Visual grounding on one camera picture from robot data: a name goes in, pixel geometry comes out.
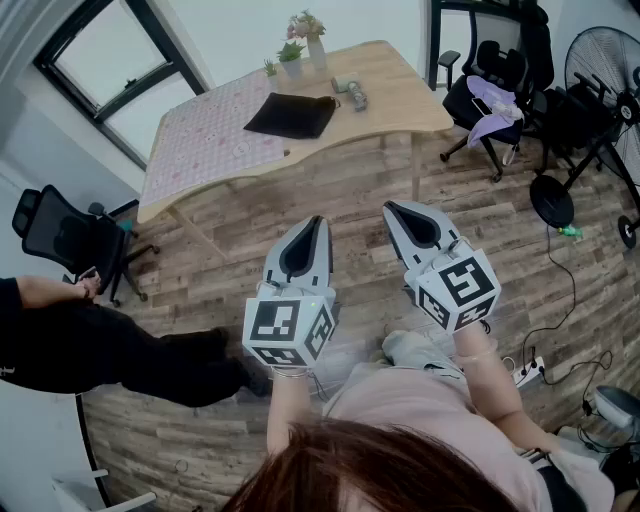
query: window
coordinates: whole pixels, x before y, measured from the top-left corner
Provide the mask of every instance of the window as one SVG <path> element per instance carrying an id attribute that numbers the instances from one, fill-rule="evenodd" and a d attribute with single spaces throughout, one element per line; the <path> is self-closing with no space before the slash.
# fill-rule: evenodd
<path id="1" fill-rule="evenodd" d="M 35 64 L 142 169 L 162 115 L 206 91 L 147 0 L 86 0 Z"/>

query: hand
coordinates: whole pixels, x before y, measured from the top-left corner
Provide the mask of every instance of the hand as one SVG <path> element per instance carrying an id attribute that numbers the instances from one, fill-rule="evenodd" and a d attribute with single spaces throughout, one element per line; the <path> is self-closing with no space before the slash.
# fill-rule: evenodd
<path id="1" fill-rule="evenodd" d="M 93 300 L 96 295 L 98 295 L 98 290 L 100 290 L 100 274 L 97 272 L 93 277 L 85 277 L 84 279 L 78 281 L 76 286 L 81 287 L 85 290 L 84 296 L 89 300 Z"/>

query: foot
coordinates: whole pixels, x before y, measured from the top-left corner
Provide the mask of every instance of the foot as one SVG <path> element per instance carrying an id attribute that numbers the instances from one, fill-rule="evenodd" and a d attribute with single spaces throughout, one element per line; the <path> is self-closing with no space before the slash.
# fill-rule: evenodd
<path id="1" fill-rule="evenodd" d="M 266 369 L 253 359 L 239 359 L 240 367 L 245 375 L 244 386 L 257 397 L 271 395 L 273 383 L 267 377 Z"/>

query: pink flower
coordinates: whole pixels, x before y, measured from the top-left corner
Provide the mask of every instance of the pink flower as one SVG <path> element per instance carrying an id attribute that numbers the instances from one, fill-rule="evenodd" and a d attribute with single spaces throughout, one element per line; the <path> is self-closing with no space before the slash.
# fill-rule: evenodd
<path id="1" fill-rule="evenodd" d="M 301 21 L 300 23 L 297 23 L 295 26 L 296 31 L 296 35 L 298 37 L 306 37 L 306 35 L 309 33 L 309 24 L 306 21 Z"/>

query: pink shirt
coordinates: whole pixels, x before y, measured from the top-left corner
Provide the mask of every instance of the pink shirt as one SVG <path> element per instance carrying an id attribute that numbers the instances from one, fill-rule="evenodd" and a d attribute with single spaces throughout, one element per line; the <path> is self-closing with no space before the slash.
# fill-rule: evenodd
<path id="1" fill-rule="evenodd" d="M 478 415 L 463 382 L 420 370 L 383 369 L 344 391 L 329 412 L 372 426 L 400 425 L 424 432 L 463 453 L 522 510 L 550 511 L 546 485 L 507 437 Z M 613 485 L 594 460 L 551 455 L 589 511 L 610 511 Z"/>

